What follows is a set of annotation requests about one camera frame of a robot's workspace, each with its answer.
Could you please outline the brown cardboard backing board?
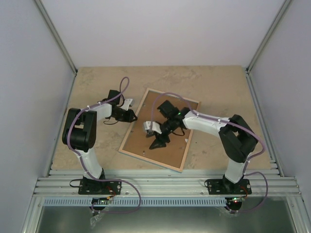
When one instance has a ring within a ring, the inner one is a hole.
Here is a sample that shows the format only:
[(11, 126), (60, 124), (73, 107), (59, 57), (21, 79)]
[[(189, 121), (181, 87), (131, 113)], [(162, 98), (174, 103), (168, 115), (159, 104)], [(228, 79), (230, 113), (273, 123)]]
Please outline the brown cardboard backing board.
[(170, 101), (178, 109), (187, 107), (187, 104), (175, 96), (164, 95), (157, 98), (162, 91), (148, 88), (136, 112), (137, 121), (130, 124), (121, 143), (119, 152), (144, 160), (146, 162), (182, 172), (192, 138), (192, 130), (177, 128), (169, 135), (170, 143), (164, 148), (149, 149), (156, 137), (147, 137), (144, 122), (153, 120), (164, 123), (166, 118), (157, 110), (164, 101)]

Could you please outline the teal wooden picture frame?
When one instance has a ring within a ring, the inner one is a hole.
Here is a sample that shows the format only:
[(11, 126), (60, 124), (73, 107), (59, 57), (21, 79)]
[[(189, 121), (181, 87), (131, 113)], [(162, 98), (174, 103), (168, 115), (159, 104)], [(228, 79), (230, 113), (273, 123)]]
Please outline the teal wooden picture frame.
[(182, 118), (190, 107), (198, 110), (200, 105), (197, 100), (148, 88), (136, 112), (138, 119), (130, 124), (119, 152), (181, 172), (193, 134)]

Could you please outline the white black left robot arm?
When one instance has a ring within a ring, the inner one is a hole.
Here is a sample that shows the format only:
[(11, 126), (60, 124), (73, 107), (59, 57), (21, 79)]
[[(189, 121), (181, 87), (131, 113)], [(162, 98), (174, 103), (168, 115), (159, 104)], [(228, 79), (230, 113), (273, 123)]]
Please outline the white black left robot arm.
[(116, 122), (132, 123), (138, 118), (130, 109), (133, 99), (124, 98), (121, 91), (110, 90), (108, 98), (88, 106), (84, 110), (70, 108), (68, 110), (62, 142), (77, 156), (85, 171), (78, 188), (79, 195), (109, 195), (121, 193), (120, 181), (107, 181), (104, 169), (99, 164), (94, 145), (97, 135), (97, 123), (114, 118)]

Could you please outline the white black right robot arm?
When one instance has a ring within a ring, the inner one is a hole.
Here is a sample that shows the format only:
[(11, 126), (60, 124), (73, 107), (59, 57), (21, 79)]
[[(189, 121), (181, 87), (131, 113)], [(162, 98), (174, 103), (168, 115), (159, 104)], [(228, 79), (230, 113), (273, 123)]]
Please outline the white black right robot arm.
[(164, 101), (158, 111), (165, 117), (164, 123), (145, 121), (146, 136), (154, 136), (151, 150), (164, 148), (170, 142), (170, 134), (176, 129), (197, 130), (220, 139), (226, 155), (228, 166), (217, 188), (228, 194), (236, 193), (243, 187), (244, 169), (249, 155), (254, 151), (258, 139), (240, 115), (231, 118), (216, 118), (201, 114), (184, 107), (179, 110), (168, 100)]

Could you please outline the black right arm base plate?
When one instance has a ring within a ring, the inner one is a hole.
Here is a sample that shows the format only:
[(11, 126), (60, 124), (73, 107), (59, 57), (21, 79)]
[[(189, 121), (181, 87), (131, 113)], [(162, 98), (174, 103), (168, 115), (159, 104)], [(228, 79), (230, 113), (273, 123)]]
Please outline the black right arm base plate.
[(207, 179), (204, 181), (210, 195), (250, 195), (252, 189), (248, 179), (241, 179), (237, 183), (223, 179)]

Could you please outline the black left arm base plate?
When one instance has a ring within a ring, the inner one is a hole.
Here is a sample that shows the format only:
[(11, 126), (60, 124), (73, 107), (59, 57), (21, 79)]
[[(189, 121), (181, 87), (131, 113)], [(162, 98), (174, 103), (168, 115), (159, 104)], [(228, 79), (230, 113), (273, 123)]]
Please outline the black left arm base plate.
[(121, 182), (98, 182), (90, 179), (82, 179), (79, 184), (79, 195), (119, 195)]

